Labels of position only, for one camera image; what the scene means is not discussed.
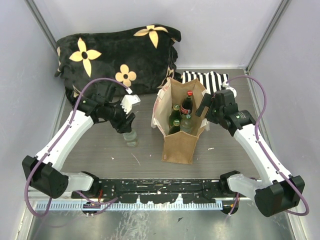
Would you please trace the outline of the Coca-Cola glass bottle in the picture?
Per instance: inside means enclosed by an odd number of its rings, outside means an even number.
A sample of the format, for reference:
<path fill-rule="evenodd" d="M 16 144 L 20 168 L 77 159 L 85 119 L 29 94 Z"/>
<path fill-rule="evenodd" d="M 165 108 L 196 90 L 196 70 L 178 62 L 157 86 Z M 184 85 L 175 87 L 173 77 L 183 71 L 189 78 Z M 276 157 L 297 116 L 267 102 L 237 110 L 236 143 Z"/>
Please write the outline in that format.
<path fill-rule="evenodd" d="M 183 100 L 180 106 L 180 112 L 182 115 L 190 115 L 193 110 L 193 91 L 188 90 L 186 92 L 186 98 Z"/>

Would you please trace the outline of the clear Chang soda bottle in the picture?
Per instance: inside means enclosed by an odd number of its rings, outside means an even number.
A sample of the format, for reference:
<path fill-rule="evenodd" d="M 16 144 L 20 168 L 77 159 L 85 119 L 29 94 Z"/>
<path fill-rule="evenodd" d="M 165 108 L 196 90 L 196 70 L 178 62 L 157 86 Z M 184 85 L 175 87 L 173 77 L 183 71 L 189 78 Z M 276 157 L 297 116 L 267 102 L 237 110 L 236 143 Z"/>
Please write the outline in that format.
<path fill-rule="evenodd" d="M 193 126 L 192 116 L 190 114 L 183 115 L 180 121 L 180 130 L 187 134 L 191 134 Z"/>

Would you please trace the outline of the green Perrier bottle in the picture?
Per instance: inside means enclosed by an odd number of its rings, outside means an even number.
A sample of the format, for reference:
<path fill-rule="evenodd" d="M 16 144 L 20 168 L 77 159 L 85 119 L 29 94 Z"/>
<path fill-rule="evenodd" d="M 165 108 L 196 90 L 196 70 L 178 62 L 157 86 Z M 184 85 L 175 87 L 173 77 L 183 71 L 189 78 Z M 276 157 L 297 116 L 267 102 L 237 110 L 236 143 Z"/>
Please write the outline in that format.
<path fill-rule="evenodd" d="M 180 130 L 181 130 L 180 120 L 175 119 L 175 120 L 173 121 L 173 125 L 172 125 L 171 128 L 169 129 L 168 134 L 169 134 L 169 135 L 172 135 L 172 134 L 178 133 Z"/>

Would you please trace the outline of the brown canvas tote bag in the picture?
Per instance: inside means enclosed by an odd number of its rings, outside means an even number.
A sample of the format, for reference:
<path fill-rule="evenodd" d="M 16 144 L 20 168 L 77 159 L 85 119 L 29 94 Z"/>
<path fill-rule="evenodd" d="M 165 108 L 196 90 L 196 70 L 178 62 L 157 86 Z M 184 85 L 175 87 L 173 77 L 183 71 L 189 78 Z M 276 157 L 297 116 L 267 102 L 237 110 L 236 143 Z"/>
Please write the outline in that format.
<path fill-rule="evenodd" d="M 187 97 L 187 91 L 193 92 L 191 132 L 186 133 L 179 131 L 174 134 L 169 134 L 169 116 L 172 112 L 173 105 L 181 105 Z M 158 91 L 152 110 L 151 127 L 158 128 L 163 135 L 163 162 L 189 165 L 193 163 L 193 155 L 199 137 L 203 131 L 210 129 L 209 121 L 205 118 L 204 113 L 200 117 L 195 115 L 203 96 L 207 92 L 206 88 L 197 78 L 187 83 L 180 83 L 170 78 Z"/>

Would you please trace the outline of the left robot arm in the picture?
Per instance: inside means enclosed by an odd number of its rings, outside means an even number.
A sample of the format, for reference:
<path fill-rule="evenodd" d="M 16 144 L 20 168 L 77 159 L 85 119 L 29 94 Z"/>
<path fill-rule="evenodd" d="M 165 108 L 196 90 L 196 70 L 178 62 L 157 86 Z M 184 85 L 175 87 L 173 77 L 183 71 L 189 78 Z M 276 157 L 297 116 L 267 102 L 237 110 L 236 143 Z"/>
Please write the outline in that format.
<path fill-rule="evenodd" d="M 51 141 L 34 157 L 27 155 L 23 159 L 28 187 L 53 199 L 75 191 L 81 191 L 88 198 L 99 195 L 101 184 L 97 176 L 86 171 L 62 172 L 63 165 L 84 133 L 95 124 L 110 122 L 119 134 L 130 133 L 135 118 L 132 108 L 141 100 L 127 88 L 122 99 L 113 101 L 115 85 L 105 82 L 98 85 L 99 88 L 88 96 L 81 92 L 68 119 Z"/>

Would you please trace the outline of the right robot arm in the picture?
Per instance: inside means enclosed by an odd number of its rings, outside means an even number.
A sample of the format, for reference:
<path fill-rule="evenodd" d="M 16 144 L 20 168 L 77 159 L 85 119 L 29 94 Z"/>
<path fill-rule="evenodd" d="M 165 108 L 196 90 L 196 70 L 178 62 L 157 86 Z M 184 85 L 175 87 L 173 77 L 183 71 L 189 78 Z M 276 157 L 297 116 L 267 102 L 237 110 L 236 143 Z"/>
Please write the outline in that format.
<path fill-rule="evenodd" d="M 293 176 L 277 159 L 265 142 L 257 122 L 248 110 L 239 110 L 234 93 L 229 89 L 213 95 L 203 92 L 196 116 L 220 125 L 242 146 L 254 164 L 260 179 L 254 180 L 239 171 L 224 173 L 219 179 L 219 191 L 225 197 L 239 193 L 253 200 L 265 217 L 289 212 L 303 199 L 305 182 Z"/>

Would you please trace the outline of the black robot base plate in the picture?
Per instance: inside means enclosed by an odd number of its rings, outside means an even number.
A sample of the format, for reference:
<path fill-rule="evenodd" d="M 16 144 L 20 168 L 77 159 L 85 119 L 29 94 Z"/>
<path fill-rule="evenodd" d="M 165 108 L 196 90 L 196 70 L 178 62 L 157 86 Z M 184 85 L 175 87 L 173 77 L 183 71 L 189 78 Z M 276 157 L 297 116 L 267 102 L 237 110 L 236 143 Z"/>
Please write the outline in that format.
<path fill-rule="evenodd" d="M 95 179 L 88 191 L 89 199 L 109 201 L 114 198 L 124 204 L 174 203 L 182 197 L 183 204 L 215 203 L 218 198 L 235 198 L 235 192 L 223 189 L 215 179 Z"/>

